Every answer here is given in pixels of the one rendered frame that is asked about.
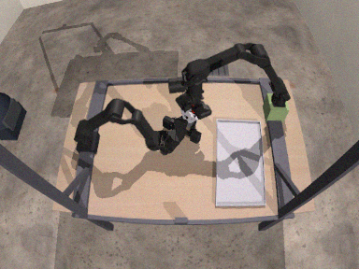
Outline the white shallow rectangular tray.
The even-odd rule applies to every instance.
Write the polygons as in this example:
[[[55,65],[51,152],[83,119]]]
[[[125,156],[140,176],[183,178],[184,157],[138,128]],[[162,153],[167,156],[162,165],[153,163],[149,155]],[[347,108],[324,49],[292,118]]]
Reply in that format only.
[[[266,204],[260,121],[217,119],[216,202],[215,206]]]

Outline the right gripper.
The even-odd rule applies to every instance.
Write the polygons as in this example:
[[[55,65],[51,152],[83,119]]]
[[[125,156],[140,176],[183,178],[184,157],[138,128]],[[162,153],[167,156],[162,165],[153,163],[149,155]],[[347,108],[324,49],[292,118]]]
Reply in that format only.
[[[199,120],[202,120],[204,119],[205,117],[208,117],[211,115],[212,113],[212,110],[210,109],[210,107],[208,105],[206,105],[204,103],[204,101],[201,101],[204,99],[204,96],[201,96],[202,93],[204,93],[204,90],[202,89],[201,92],[199,93],[192,93],[192,92],[189,92],[188,90],[188,87],[186,89],[188,91],[188,94],[194,98],[195,100],[195,105],[192,106],[192,110],[193,112],[195,113],[196,117],[199,119]],[[186,91],[185,90],[185,91]],[[200,104],[201,103],[201,104]],[[202,105],[202,106],[201,106]]]

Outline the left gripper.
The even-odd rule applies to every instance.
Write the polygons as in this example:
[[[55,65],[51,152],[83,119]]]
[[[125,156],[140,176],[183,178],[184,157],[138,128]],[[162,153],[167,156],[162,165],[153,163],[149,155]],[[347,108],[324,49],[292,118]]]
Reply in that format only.
[[[172,118],[165,116],[163,118],[163,127],[165,127],[166,129],[170,130],[173,129],[172,125],[169,124],[169,122],[171,121]],[[195,129],[195,125],[196,125],[196,121],[194,122],[194,124],[191,126],[190,131],[187,130],[187,132],[185,133],[185,135],[188,135],[190,137],[190,141],[194,142],[195,144],[199,143],[200,139],[201,139],[201,133],[196,131]],[[185,136],[184,135],[184,136]]]

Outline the grey rectangular table frame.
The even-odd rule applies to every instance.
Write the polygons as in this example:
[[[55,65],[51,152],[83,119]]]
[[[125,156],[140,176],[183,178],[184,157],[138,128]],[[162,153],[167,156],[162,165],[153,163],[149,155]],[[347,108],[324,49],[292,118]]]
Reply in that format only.
[[[147,83],[168,83],[169,78],[138,78],[138,79],[123,79],[123,80],[97,80],[93,89],[93,96],[90,103],[87,120],[103,111],[108,86],[113,85],[128,85],[128,84],[147,84]],[[273,93],[269,78],[208,78],[208,82],[221,82],[221,83],[252,83],[260,84],[260,89],[263,97],[263,102],[266,99],[267,93]],[[278,163],[285,173],[291,178],[291,171],[288,159],[288,152],[285,142],[281,120],[269,120],[267,122],[269,138],[272,150],[274,173],[276,181],[278,210],[290,202],[294,196],[288,189],[287,185],[279,176],[276,171],[275,163]],[[91,179],[93,172],[93,152],[79,152],[79,162],[76,177],[86,167],[91,164],[91,171],[88,175],[78,184],[73,193],[73,200],[88,209],[89,195],[91,188]],[[174,219],[131,219],[131,218],[118,218],[108,216],[89,215],[87,219],[124,222],[124,223],[138,223],[138,224],[158,224],[158,225],[213,225],[213,224],[233,224],[233,223],[247,223],[278,220],[278,215],[252,217],[252,218],[239,218],[239,219],[188,219],[188,223],[175,223]]]

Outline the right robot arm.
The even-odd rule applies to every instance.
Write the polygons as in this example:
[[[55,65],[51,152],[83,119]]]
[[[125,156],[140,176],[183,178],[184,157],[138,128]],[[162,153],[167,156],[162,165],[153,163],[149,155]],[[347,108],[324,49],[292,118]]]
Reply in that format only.
[[[246,50],[250,50],[251,53]],[[187,66],[181,71],[182,77],[168,79],[170,84],[170,86],[168,84],[169,93],[185,92],[187,87],[189,92],[199,93],[202,91],[203,83],[208,82],[207,76],[210,72],[238,59],[246,60],[251,64],[257,64],[260,68],[263,68],[269,79],[273,81],[273,84],[271,81],[269,82],[273,92],[273,96],[271,95],[273,106],[286,107],[285,102],[291,99],[290,94],[283,80],[277,76],[274,69],[270,66],[271,62],[264,46],[254,43],[237,43],[234,47],[207,59],[197,59],[187,63]],[[176,102],[185,111],[188,111],[195,105],[195,100],[188,94],[188,91],[177,97]]]

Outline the grey metal bracket with holes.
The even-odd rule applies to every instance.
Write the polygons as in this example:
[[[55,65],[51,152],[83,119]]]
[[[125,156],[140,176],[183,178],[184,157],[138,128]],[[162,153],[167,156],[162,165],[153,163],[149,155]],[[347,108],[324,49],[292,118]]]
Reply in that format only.
[[[186,117],[188,116],[188,120],[187,120],[188,122],[198,120],[197,117],[194,117],[194,114],[192,113],[192,109],[189,109],[188,111],[186,111],[186,113],[184,113],[184,110],[180,109],[180,112],[185,120],[187,120]]]

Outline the grey cylinder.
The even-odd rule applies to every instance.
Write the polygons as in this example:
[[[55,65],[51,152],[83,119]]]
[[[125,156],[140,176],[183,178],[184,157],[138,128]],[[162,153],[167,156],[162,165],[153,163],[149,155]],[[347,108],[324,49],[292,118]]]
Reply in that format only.
[[[194,124],[194,121],[188,122],[187,127],[191,128],[191,126]]]

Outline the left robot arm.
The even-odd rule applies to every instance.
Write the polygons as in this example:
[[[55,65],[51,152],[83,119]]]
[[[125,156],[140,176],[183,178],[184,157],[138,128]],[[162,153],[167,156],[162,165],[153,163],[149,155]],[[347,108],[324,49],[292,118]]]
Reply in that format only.
[[[132,113],[132,119],[123,120],[124,108]],[[105,117],[105,118],[103,118]],[[173,152],[176,146],[183,140],[187,132],[188,121],[182,117],[172,118],[169,124],[173,124],[172,131],[154,131],[147,122],[141,110],[134,108],[129,102],[119,98],[112,99],[105,110],[98,113],[89,120],[80,120],[74,140],[80,142],[81,147],[91,147],[93,143],[93,130],[107,123],[120,125],[133,124],[145,138],[145,144],[149,150],[160,150],[163,155]],[[186,130],[186,131],[185,131]],[[166,133],[167,132],[167,133]],[[88,139],[89,138],[89,139]],[[86,139],[86,140],[85,140]],[[162,140],[162,142],[161,142]]]

